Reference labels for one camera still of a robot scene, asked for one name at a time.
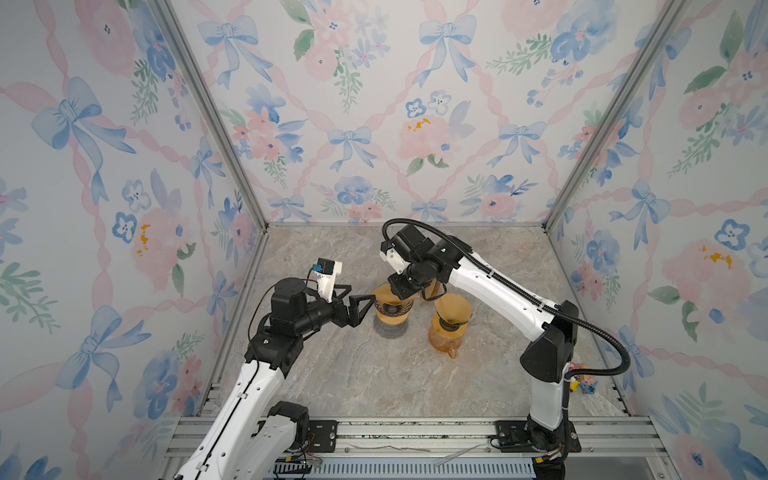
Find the grey glass dripper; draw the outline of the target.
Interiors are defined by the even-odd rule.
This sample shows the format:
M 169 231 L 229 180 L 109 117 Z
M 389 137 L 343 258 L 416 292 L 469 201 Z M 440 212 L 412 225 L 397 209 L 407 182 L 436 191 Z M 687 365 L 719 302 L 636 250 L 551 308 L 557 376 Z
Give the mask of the grey glass dripper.
M 401 300 L 389 294 L 376 295 L 377 318 L 385 325 L 401 325 L 408 320 L 413 304 L 413 300 Z

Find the clear grey glass carafe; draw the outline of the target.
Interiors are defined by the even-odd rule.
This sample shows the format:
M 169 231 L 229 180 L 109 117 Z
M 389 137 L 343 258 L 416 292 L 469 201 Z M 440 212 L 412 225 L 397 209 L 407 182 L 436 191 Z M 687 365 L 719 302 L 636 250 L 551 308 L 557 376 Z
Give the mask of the clear grey glass carafe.
M 403 322 L 396 325 L 390 325 L 379 320 L 374 322 L 374 330 L 385 339 L 397 339 L 403 337 L 408 331 L 409 325 L 407 322 Z

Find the brown paper coffee filter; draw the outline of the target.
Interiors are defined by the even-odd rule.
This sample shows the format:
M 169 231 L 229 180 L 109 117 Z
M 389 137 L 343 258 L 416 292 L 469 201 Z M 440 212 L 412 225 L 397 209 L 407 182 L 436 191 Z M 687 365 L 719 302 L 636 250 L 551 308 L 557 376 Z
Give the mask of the brown paper coffee filter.
M 435 302 L 438 320 L 458 329 L 471 321 L 472 306 L 461 295 L 446 293 Z

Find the wooden ring holder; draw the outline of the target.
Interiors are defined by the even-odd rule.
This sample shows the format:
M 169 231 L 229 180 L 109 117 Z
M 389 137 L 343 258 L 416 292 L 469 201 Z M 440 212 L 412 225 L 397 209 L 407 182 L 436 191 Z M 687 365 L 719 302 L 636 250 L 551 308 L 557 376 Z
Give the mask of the wooden ring holder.
M 468 331 L 468 323 L 448 322 L 440 316 L 434 316 L 432 319 L 432 329 L 434 332 L 448 340 L 462 338 Z

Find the orange glass carafe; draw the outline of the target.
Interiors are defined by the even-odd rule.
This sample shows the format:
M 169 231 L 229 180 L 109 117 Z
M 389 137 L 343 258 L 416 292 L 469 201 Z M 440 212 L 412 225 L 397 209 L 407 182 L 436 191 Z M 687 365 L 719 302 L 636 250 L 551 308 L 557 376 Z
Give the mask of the orange glass carafe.
M 458 351 L 463 344 L 463 337 L 448 338 L 441 331 L 434 328 L 428 330 L 430 345 L 438 352 L 447 354 L 451 359 L 458 357 Z

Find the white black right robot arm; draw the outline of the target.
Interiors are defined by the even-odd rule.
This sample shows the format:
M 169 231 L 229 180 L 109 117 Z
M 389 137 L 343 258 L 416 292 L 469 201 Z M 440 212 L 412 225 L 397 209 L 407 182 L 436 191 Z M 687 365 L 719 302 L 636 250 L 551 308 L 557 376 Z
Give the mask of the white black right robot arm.
M 471 294 L 514 325 L 529 341 L 520 356 L 531 378 L 531 408 L 520 434 L 500 439 L 501 448 L 522 448 L 546 457 L 563 455 L 572 439 L 567 420 L 566 374 L 573 357 L 575 325 L 563 305 L 538 296 L 490 266 L 473 248 L 421 221 L 389 220 L 382 227 L 380 256 L 393 269 L 388 282 L 405 299 L 436 281 Z

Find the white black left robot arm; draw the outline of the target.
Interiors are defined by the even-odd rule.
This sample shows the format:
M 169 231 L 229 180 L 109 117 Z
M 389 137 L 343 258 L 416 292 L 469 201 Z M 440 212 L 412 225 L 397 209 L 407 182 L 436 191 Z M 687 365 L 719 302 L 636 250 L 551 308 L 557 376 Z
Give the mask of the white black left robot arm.
M 327 324 L 355 328 L 362 323 L 376 298 L 351 290 L 326 276 L 316 281 L 284 278 L 270 288 L 270 310 L 249 338 L 235 385 L 175 478 L 264 479 L 279 459 L 304 454 L 307 408 L 272 398 L 313 334 Z

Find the colourful small toy figures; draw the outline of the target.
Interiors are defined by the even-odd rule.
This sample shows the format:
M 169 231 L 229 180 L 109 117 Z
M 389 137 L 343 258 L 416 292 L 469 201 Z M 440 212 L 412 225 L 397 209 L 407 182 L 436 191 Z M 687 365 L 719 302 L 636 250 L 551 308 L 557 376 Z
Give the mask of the colourful small toy figures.
M 579 364 L 571 362 L 569 370 L 582 370 L 589 369 L 587 364 Z M 570 380 L 570 391 L 572 393 L 580 393 L 585 395 L 593 395 L 596 393 L 598 381 L 592 375 L 579 374 L 573 376 Z

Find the aluminium mounting rail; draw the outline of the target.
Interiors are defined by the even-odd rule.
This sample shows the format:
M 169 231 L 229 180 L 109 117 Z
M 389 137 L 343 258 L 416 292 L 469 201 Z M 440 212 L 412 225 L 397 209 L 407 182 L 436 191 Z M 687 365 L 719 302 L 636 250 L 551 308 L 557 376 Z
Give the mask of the aluminium mounting rail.
M 554 431 L 509 418 L 312 419 L 280 409 L 192 418 L 162 479 L 674 479 L 646 417 L 576 417 Z

